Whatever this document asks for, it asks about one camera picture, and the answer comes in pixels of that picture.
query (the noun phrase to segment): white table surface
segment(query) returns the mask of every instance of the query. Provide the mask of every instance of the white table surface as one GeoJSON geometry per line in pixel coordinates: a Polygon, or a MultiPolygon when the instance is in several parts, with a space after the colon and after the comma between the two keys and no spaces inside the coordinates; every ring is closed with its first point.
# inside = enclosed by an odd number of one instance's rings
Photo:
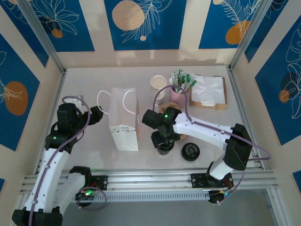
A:
{"type": "MultiPolygon", "coordinates": [[[[96,106],[96,96],[100,90],[111,92],[112,87],[136,88],[140,109],[140,120],[147,109],[152,108],[150,79],[154,75],[166,78],[176,69],[191,71],[198,75],[223,76],[226,80],[228,106],[225,110],[189,107],[191,116],[220,125],[234,126],[242,123],[226,66],[161,66],[161,67],[112,67],[112,68],[69,68],[64,81],[60,99],[64,96],[83,95],[89,107],[96,106]]],[[[110,97],[101,94],[99,104],[104,110],[110,106],[110,97]]],[[[189,137],[175,143],[169,154],[162,156],[153,147],[153,129],[141,123],[139,151],[117,151],[109,130],[108,116],[104,115],[99,123],[87,127],[84,137],[73,147],[65,170],[73,166],[87,166],[91,169],[180,169],[207,168],[223,151],[205,141],[189,137]],[[188,142],[197,144],[201,154],[194,162],[181,156],[181,148],[188,142]]]]}

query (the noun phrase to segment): cable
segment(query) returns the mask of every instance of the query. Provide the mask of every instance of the cable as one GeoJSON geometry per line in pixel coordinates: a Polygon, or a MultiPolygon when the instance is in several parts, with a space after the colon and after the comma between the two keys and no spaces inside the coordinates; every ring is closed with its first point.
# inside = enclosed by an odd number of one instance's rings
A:
{"type": "Polygon", "coordinates": [[[29,223],[28,223],[28,226],[32,226],[32,217],[33,217],[33,211],[34,211],[34,207],[36,205],[36,202],[37,202],[37,198],[38,198],[38,193],[41,189],[41,186],[42,186],[42,183],[43,183],[43,180],[45,178],[45,175],[47,173],[47,170],[49,169],[49,166],[52,162],[52,160],[54,159],[54,157],[56,156],[56,154],[65,146],[67,145],[68,143],[70,143],[72,140],[74,140],[76,137],[78,137],[84,130],[85,128],[89,125],[89,122],[90,122],[90,116],[91,116],[91,112],[90,112],[90,109],[88,107],[88,105],[86,104],[86,102],[78,97],[74,97],[74,96],[66,96],[66,97],[63,97],[62,99],[62,102],[63,103],[66,103],[65,102],[65,99],[67,98],[74,98],[74,99],[77,99],[79,100],[80,102],[82,102],[82,104],[87,108],[87,112],[88,112],[88,118],[87,118],[87,122],[86,124],[84,125],[84,127],[77,133],[75,134],[73,137],[71,137],[69,140],[65,141],[63,144],[61,144],[61,146],[59,146],[56,151],[53,153],[53,155],[50,157],[49,161],[47,162],[47,168],[44,168],[43,170],[43,173],[42,173],[42,176],[41,176],[41,179],[38,183],[38,186],[37,186],[37,190],[34,194],[34,197],[33,197],[33,201],[32,201],[32,207],[31,207],[31,210],[30,210],[30,214],[29,214],[29,223]]]}
{"type": "Polygon", "coordinates": [[[103,194],[103,196],[104,196],[104,203],[100,207],[98,207],[98,208],[93,208],[93,209],[83,208],[79,204],[79,200],[83,197],[82,196],[82,197],[78,198],[78,200],[76,202],[77,206],[79,207],[79,209],[81,209],[81,210],[87,210],[87,211],[99,211],[99,210],[102,210],[105,207],[105,205],[107,204],[107,196],[105,195],[105,193],[103,192],[103,190],[99,189],[98,187],[83,187],[83,188],[81,188],[79,190],[79,192],[81,192],[83,190],[87,190],[87,189],[93,189],[93,190],[97,190],[97,191],[101,192],[103,194]]]}
{"type": "Polygon", "coordinates": [[[83,138],[84,134],[85,134],[85,132],[83,131],[83,134],[81,135],[80,139],[77,140],[77,142],[79,142],[83,138]]]}
{"type": "MultiPolygon", "coordinates": [[[[189,120],[190,122],[192,122],[192,123],[194,123],[194,124],[197,124],[197,125],[199,125],[199,126],[203,126],[203,127],[209,128],[209,129],[213,129],[213,130],[215,130],[215,131],[218,131],[218,132],[222,133],[222,129],[219,129],[219,128],[216,128],[216,127],[213,127],[213,126],[209,126],[209,125],[207,125],[207,124],[203,124],[203,123],[198,122],[198,121],[193,121],[193,120],[191,119],[191,117],[190,117],[189,114],[188,114],[188,97],[187,97],[187,94],[185,93],[185,90],[184,90],[182,87],[180,87],[180,86],[176,86],[176,85],[168,85],[168,86],[165,86],[165,87],[163,87],[162,89],[160,89],[160,91],[156,94],[155,99],[154,99],[154,102],[153,102],[153,106],[152,106],[152,110],[153,110],[153,111],[155,111],[155,103],[156,103],[156,99],[157,99],[159,93],[162,92],[163,90],[165,90],[166,88],[169,88],[169,87],[180,88],[180,89],[183,91],[183,94],[185,95],[185,114],[186,114],[186,116],[187,116],[187,118],[188,118],[188,120],[189,120]]],[[[257,148],[257,149],[263,151],[263,152],[267,155],[267,157],[265,157],[265,158],[249,159],[248,161],[260,161],[260,160],[269,160],[269,159],[271,159],[271,155],[269,154],[269,152],[267,152],[266,150],[264,150],[264,149],[261,148],[260,146],[254,144],[253,142],[251,142],[251,141],[249,141],[249,140],[247,140],[247,139],[245,139],[245,138],[243,138],[243,137],[241,137],[241,136],[238,136],[238,135],[236,135],[236,134],[227,132],[227,131],[225,131],[224,133],[227,134],[227,135],[229,135],[229,136],[235,137],[235,138],[237,138],[237,139],[239,139],[239,140],[241,140],[241,141],[244,141],[245,143],[247,143],[247,144],[249,144],[249,145],[252,145],[253,147],[255,147],[255,148],[257,148]]],[[[242,175],[242,177],[241,177],[239,183],[234,187],[234,189],[233,189],[232,192],[229,194],[229,196],[230,196],[230,195],[238,188],[238,186],[240,185],[241,181],[242,181],[243,178],[244,178],[244,173],[245,173],[245,171],[243,171],[243,175],[242,175]]],[[[227,196],[226,198],[224,198],[224,200],[222,200],[221,202],[218,202],[218,204],[220,205],[220,204],[221,204],[223,201],[225,201],[229,196],[227,196]]]]}
{"type": "Polygon", "coordinates": [[[232,190],[232,192],[223,200],[221,200],[220,202],[218,201],[217,204],[220,205],[221,203],[223,203],[226,199],[228,199],[230,197],[230,195],[233,194],[233,192],[235,192],[235,190],[239,187],[240,183],[242,182],[242,180],[244,179],[245,176],[245,171],[243,171],[243,175],[241,176],[241,179],[239,180],[238,184],[235,186],[235,188],[232,190]]]}

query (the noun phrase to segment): pink cup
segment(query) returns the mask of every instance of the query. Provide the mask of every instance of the pink cup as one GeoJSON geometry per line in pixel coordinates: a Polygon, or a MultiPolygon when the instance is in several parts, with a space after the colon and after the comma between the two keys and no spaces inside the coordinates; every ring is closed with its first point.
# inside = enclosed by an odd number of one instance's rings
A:
{"type": "MultiPolygon", "coordinates": [[[[186,93],[186,95],[187,101],[189,101],[189,92],[186,93]]],[[[170,88],[169,92],[169,101],[175,102],[180,109],[183,109],[185,107],[185,95],[183,93],[174,92],[172,88],[170,88]]]]}

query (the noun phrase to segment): white robotic arm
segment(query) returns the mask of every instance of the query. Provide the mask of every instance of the white robotic arm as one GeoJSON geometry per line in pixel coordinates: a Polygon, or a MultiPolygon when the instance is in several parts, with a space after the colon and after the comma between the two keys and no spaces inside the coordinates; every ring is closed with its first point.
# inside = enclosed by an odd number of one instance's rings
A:
{"type": "Polygon", "coordinates": [[[195,118],[191,119],[192,122],[185,113],[168,107],[163,114],[148,110],[143,116],[142,123],[153,129],[158,129],[152,133],[151,139],[159,153],[170,151],[174,142],[180,139],[180,134],[207,141],[224,150],[225,153],[214,161],[208,169],[213,180],[222,180],[232,170],[244,170],[246,168],[252,146],[229,135],[234,133],[251,141],[244,126],[240,124],[236,124],[235,127],[222,126],[195,118]]]}
{"type": "Polygon", "coordinates": [[[99,122],[103,116],[98,106],[95,106],[90,109],[91,114],[88,117],[88,113],[83,111],[82,104],[78,101],[82,98],[67,99],[59,106],[58,121],[52,126],[46,138],[42,166],[32,193],[24,208],[15,210],[12,216],[17,226],[28,225],[29,219],[32,219],[33,226],[62,225],[63,214],[69,203],[81,188],[91,186],[90,168],[75,166],[70,170],[59,191],[56,191],[63,167],[71,154],[73,145],[78,142],[77,138],[73,139],[73,137],[76,137],[87,125],[99,122]]]}

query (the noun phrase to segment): white napkin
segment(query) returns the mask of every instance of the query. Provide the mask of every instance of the white napkin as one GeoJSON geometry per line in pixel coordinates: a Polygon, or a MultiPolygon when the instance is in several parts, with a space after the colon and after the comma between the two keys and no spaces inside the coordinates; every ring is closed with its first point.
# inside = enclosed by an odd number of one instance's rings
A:
{"type": "Polygon", "coordinates": [[[197,83],[192,87],[191,100],[204,106],[225,103],[222,77],[196,76],[197,83]]]}

